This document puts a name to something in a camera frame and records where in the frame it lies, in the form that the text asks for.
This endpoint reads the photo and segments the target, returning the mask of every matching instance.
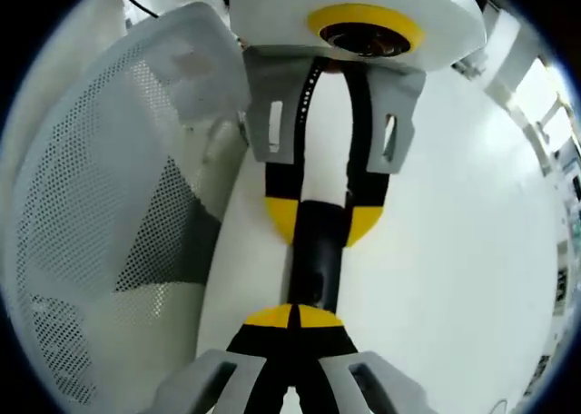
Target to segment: yellow ring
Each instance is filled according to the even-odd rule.
[[[309,15],[310,30],[320,37],[320,31],[330,25],[360,23],[382,26],[404,36],[410,52],[424,41],[423,30],[400,12],[376,5],[340,4],[321,8]]]

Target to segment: camera lens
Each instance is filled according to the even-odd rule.
[[[394,57],[406,53],[411,48],[403,35],[372,24],[329,25],[320,31],[320,37],[331,46],[362,57]]]

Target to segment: white floor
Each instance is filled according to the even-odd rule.
[[[337,106],[332,86],[325,94]],[[360,350],[419,382],[437,412],[488,414],[501,399],[511,409],[550,327],[554,196],[517,126],[451,70],[428,77],[414,123],[384,215],[345,251],[338,314]],[[328,154],[330,138],[319,143]],[[287,250],[263,191],[263,165],[248,155],[214,257],[198,353],[225,348],[245,316],[284,300]],[[286,400],[285,412],[299,412]]]

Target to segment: gray metal bracket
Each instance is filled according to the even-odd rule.
[[[369,66],[373,135],[367,172],[398,173],[401,169],[414,137],[412,116],[425,82],[423,72],[402,74],[386,67]],[[395,118],[395,126],[386,146],[388,116]]]
[[[264,56],[249,49],[244,63],[252,97],[246,130],[254,156],[259,162],[293,164],[295,121],[313,57]],[[373,119],[367,172],[398,173],[414,136],[412,115],[426,74],[369,64],[367,77]],[[282,102],[282,115],[279,149],[274,153],[269,125],[271,104],[277,101]],[[394,116],[396,123],[386,146],[388,116]]]
[[[309,76],[312,57],[264,57],[244,52],[252,102],[246,112],[246,131],[254,157],[263,163],[294,163],[294,129],[300,94]],[[279,150],[269,143],[271,104],[282,102]]]
[[[374,352],[320,360],[340,414],[436,414],[413,379]]]
[[[266,359],[208,350],[157,389],[143,414],[243,414]]]

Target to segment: yellow and black stripe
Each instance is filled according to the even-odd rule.
[[[326,202],[300,201],[310,98],[320,74],[330,64],[345,75],[353,109],[344,208]],[[316,58],[300,98],[293,141],[294,164],[266,164],[266,204],[281,236],[292,245],[288,301],[335,311],[343,248],[357,242],[379,219],[389,175],[367,172],[373,111],[365,64]]]
[[[296,388],[303,412],[339,414],[319,359],[357,349],[333,313],[286,304],[251,315],[228,351],[266,359],[245,414],[280,412],[288,387]]]

